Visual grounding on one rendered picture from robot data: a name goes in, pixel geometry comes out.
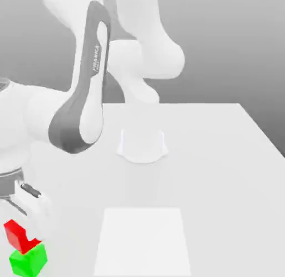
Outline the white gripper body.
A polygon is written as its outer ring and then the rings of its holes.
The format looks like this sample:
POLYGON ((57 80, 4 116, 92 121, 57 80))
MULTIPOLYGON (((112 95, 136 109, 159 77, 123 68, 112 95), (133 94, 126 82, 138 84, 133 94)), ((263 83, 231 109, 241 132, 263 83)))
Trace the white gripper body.
POLYGON ((13 219, 26 230, 29 240, 45 240, 50 236, 50 203, 30 194, 0 197, 0 213, 3 219, 13 219))

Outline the small red cube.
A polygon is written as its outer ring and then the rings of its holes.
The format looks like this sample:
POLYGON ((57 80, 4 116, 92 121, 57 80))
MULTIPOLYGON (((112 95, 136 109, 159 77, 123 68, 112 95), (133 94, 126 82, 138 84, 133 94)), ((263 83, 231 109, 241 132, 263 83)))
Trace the small red cube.
POLYGON ((26 235, 26 230, 13 219, 7 221, 3 226, 8 242, 21 254, 28 253, 42 242, 37 238, 29 240, 26 235))

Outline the small green cube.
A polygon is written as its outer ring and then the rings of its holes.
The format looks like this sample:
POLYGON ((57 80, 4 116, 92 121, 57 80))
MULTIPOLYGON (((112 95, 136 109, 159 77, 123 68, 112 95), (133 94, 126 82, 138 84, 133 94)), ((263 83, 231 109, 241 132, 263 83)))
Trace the small green cube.
POLYGON ((13 273, 20 277, 37 277, 47 260, 43 243, 38 244, 25 254, 15 250, 9 257, 13 273))

